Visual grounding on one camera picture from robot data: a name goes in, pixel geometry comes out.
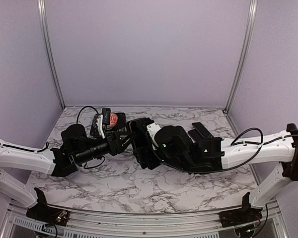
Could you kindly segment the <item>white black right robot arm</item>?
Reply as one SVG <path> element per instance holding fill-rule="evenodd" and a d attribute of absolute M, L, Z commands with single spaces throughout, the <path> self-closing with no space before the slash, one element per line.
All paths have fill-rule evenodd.
<path fill-rule="evenodd" d="M 200 139 L 192 139 L 181 126 L 159 126 L 149 118 L 126 124 L 136 134 L 132 144 L 138 163 L 147 169 L 165 165 L 189 174 L 213 174 L 235 170 L 247 164 L 276 162 L 276 167 L 259 187 L 243 196 L 236 218 L 247 222 L 262 211 L 266 203 L 293 181 L 298 181 L 298 128 L 271 135 L 237 138 L 214 137 L 200 123 L 196 131 Z"/>

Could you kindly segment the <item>black smartphone front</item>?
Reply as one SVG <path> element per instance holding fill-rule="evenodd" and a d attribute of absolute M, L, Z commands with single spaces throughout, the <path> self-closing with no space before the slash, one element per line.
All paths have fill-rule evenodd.
<path fill-rule="evenodd" d="M 188 135 L 195 143 L 199 143 L 201 140 L 204 139 L 204 137 L 196 129 L 188 131 Z"/>

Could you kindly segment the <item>black smartphone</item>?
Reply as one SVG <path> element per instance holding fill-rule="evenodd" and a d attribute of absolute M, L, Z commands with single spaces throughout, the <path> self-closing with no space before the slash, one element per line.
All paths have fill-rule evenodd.
<path fill-rule="evenodd" d="M 204 137 L 196 129 L 188 131 L 188 135 L 195 143 L 199 143 L 201 140 L 204 139 Z"/>
<path fill-rule="evenodd" d="M 192 126 L 204 137 L 204 139 L 213 138 L 213 135 L 208 131 L 208 129 L 201 122 L 193 122 Z"/>

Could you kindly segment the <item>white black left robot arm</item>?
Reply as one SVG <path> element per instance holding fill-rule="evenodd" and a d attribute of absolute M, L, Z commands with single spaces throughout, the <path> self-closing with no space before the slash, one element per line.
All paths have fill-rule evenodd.
<path fill-rule="evenodd" d="M 78 172 L 78 168 L 102 156 L 121 154 L 136 138 L 134 132 L 112 132 L 105 137 L 87 137 L 82 124 L 72 124 L 62 131 L 60 148 L 35 149 L 6 144 L 0 139 L 0 192 L 21 203 L 30 214 L 41 220 L 51 219 L 54 212 L 47 204 L 44 192 L 30 188 L 2 171 L 17 168 L 36 171 L 57 178 L 66 178 Z"/>

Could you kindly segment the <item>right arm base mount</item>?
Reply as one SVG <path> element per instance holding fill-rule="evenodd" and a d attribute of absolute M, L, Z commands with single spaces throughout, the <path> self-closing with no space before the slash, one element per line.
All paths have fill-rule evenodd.
<path fill-rule="evenodd" d="M 259 221 L 262 218 L 262 209 L 254 209 L 242 212 L 242 209 L 234 209 L 219 213 L 220 223 L 223 228 L 242 225 L 245 223 Z"/>

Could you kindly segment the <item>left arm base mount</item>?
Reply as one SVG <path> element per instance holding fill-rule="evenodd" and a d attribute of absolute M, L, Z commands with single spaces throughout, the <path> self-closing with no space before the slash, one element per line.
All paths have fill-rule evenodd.
<path fill-rule="evenodd" d="M 49 224 L 66 226 L 69 218 L 69 211 L 51 207 L 33 207 L 27 210 L 26 217 Z"/>

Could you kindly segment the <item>black phone case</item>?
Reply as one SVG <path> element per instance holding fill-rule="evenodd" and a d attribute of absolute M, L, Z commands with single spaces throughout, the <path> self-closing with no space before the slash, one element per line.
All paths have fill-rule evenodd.
<path fill-rule="evenodd" d="M 130 120 L 126 122 L 126 130 L 127 132 L 132 132 L 134 135 L 134 140 L 131 143 L 133 150 L 137 149 L 137 138 L 138 138 L 138 127 L 137 127 L 137 119 Z"/>

